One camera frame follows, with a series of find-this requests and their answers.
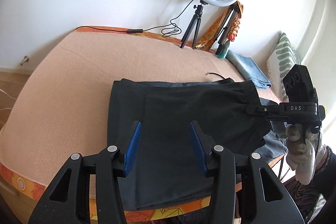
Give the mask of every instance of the gloved hand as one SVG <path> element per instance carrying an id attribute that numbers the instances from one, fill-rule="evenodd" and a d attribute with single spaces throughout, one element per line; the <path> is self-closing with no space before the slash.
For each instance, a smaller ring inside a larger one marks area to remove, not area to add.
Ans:
<path id="1" fill-rule="evenodd" d="M 321 160 L 320 156 L 315 157 L 316 153 L 324 155 L 326 150 L 322 145 L 322 134 L 319 142 L 319 135 L 312 134 L 310 128 L 303 133 L 301 124 L 292 124 L 286 128 L 286 136 L 288 148 L 286 162 L 292 170 L 296 170 L 296 180 L 303 185 L 308 185 L 314 176 L 315 167 Z"/>

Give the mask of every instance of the camera lens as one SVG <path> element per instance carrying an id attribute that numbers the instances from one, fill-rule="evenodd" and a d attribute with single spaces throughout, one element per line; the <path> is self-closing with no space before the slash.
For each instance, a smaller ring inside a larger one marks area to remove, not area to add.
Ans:
<path id="1" fill-rule="evenodd" d="M 295 81 L 298 82 L 300 80 L 300 75 L 296 72 L 295 73 Z"/>
<path id="2" fill-rule="evenodd" d="M 291 88 L 294 87 L 295 82 L 294 82 L 294 78 L 293 78 L 293 77 L 291 77 L 291 78 L 289 79 L 289 85 L 291 86 Z"/>

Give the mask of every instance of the metal rivet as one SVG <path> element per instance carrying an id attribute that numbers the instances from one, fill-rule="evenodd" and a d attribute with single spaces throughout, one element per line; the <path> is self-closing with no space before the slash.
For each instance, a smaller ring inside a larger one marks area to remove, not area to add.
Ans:
<path id="1" fill-rule="evenodd" d="M 78 153 L 73 153 L 73 154 L 71 155 L 71 159 L 72 159 L 72 160 L 78 160 L 79 157 L 80 157 L 80 155 L 79 155 Z"/>
<path id="2" fill-rule="evenodd" d="M 21 191 L 26 190 L 26 184 L 25 184 L 24 180 L 21 177 L 17 178 L 16 184 L 18 185 L 18 187 L 20 188 Z"/>
<path id="3" fill-rule="evenodd" d="M 257 153 L 257 152 L 253 152 L 251 156 L 252 156 L 252 158 L 254 158 L 255 160 L 260 159 L 260 154 Z"/>
<path id="4" fill-rule="evenodd" d="M 108 152 L 115 152 L 118 148 L 115 146 L 115 145 L 110 145 L 108 148 L 107 148 L 107 151 Z"/>
<path id="5" fill-rule="evenodd" d="M 222 152 L 224 150 L 224 148 L 221 145 L 215 145 L 214 150 L 217 151 L 217 152 Z"/>

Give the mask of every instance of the orange floral fabric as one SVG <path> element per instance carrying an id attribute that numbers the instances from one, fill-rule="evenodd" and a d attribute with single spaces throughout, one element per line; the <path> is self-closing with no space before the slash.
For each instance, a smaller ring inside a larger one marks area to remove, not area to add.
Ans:
<path id="1" fill-rule="evenodd" d="M 46 188 L 41 184 L 33 182 L 17 173 L 12 172 L 1 163 L 0 175 L 5 179 L 5 181 L 14 186 L 21 193 L 34 200 L 39 200 L 44 193 L 44 189 Z"/>
<path id="2" fill-rule="evenodd" d="M 232 25 L 228 26 L 228 28 L 230 28 L 230 32 L 227 36 L 227 39 L 231 41 L 234 41 L 235 37 L 237 36 L 237 32 L 239 30 L 240 19 L 242 17 L 242 13 L 244 10 L 243 5 L 239 1 L 236 1 L 234 4 L 238 5 L 239 12 L 238 12 L 237 18 L 233 21 Z M 208 31 L 197 41 L 197 45 L 196 45 L 197 49 L 203 49 L 205 51 L 210 50 L 210 48 L 215 42 L 216 37 L 221 31 L 219 27 L 223 23 L 223 20 L 225 16 L 227 15 L 227 13 L 228 13 L 228 9 L 220 17 L 217 18 L 217 20 L 211 25 Z"/>

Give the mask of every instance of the green patterned pillow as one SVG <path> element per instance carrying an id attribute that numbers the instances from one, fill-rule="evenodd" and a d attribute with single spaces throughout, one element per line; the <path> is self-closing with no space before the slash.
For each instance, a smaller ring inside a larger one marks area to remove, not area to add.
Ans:
<path id="1" fill-rule="evenodd" d="M 300 57 L 283 32 L 267 60 L 267 71 L 272 90 L 283 102 L 288 101 L 288 97 L 282 80 L 295 64 L 301 64 Z"/>

